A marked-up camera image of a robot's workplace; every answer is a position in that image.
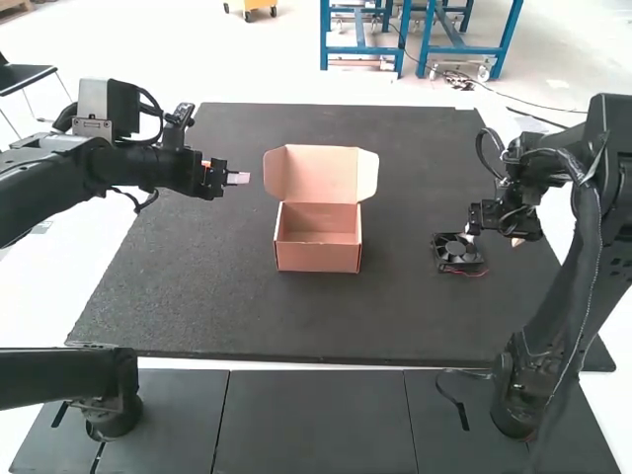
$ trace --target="box flap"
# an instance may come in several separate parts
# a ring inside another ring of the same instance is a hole
[[[285,145],[264,155],[264,186],[287,202],[356,203],[375,194],[378,167],[361,148]]]

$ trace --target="cart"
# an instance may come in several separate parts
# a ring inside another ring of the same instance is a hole
[[[246,23],[252,22],[251,12],[259,8],[270,8],[270,16],[275,17],[277,15],[277,0],[232,0],[231,2],[224,2],[224,12],[230,13],[230,4],[242,6],[244,15],[244,21]]]

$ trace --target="computer fan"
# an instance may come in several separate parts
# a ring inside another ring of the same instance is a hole
[[[485,270],[485,260],[476,245],[457,233],[433,234],[432,247],[441,273],[474,274]]]

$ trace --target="chair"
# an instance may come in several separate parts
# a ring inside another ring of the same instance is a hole
[[[35,84],[36,82],[44,79],[45,77],[54,74],[61,84],[66,96],[70,102],[72,98],[66,89],[66,86],[62,82],[59,74],[57,74],[57,68],[55,66],[40,66],[34,64],[13,64],[7,60],[6,57],[0,52],[0,97],[7,97],[13,94],[14,92],[22,91],[24,94],[24,98],[27,100],[27,104],[29,106],[29,111],[31,111],[31,115],[36,120],[41,120],[36,117],[33,112],[33,107],[31,107],[31,102],[29,101],[29,97],[27,96],[27,92],[25,90],[26,87]],[[7,116],[0,109],[0,114],[4,118],[4,120],[11,126],[15,134],[18,138],[22,138],[18,130],[13,126],[11,121],[7,118]]]

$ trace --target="cardboard box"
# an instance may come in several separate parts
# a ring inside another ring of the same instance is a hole
[[[280,271],[356,274],[360,202],[377,189],[379,158],[360,148],[286,145],[264,155],[264,185],[278,198]]]

